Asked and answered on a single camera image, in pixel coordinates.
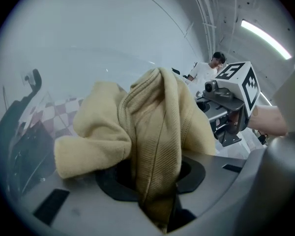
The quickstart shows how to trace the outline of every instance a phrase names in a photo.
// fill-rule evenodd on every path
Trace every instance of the white wall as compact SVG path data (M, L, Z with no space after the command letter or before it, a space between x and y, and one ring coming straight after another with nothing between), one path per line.
M35 68L32 104L46 92L86 96L98 80L129 89L155 66L187 74L207 56L200 18L194 0L21 0L0 32L0 119L2 86L9 104L20 100L30 92L21 72Z
M235 0L219 0L224 38L219 48L228 62L249 60L257 74L262 92L272 99L294 70L295 22L279 0L237 0L237 23L232 38ZM241 27L245 19L275 38L291 55L285 60L274 48L254 33Z

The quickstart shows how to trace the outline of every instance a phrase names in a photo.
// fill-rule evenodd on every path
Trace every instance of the person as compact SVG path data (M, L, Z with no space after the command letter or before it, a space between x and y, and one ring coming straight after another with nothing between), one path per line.
M205 83L216 76L218 69L222 68L225 60L224 54L216 52L213 54L210 63L197 63L187 79L196 83L199 87L199 91L203 91L205 89Z
M238 122L238 113L231 115L230 120ZM250 116L248 127L273 136L285 136L287 133L286 122L276 106L256 105Z

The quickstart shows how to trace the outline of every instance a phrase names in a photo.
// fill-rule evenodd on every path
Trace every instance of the ceiling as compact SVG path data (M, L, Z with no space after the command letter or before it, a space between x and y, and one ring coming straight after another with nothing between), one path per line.
M251 61L262 92L272 100L274 93L294 71L294 20L279 0L236 0L236 14L235 0L217 0L217 5L213 12L217 14L217 50L225 53L228 63ZM241 27L243 19L271 35L292 58L285 60L264 40Z

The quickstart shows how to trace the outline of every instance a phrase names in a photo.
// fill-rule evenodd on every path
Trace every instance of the checkered pattern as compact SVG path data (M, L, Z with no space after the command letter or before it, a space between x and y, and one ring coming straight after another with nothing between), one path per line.
M246 89L250 102L252 102L258 93L258 88L254 78L249 77L249 82L246 84Z
M23 136L29 127L41 121L54 139L64 135L76 136L73 130L73 118L82 101L82 98L70 98L33 107L26 121L20 123L18 134Z

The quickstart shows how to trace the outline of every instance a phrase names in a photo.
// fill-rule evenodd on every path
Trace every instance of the yellow cloth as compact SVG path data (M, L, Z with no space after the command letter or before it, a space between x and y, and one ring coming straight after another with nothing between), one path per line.
M129 94L115 83L96 83L73 127L80 137L55 142L59 175L74 177L131 158L139 204L162 229L172 210L181 149L215 153L206 115L186 84L165 68L148 71Z

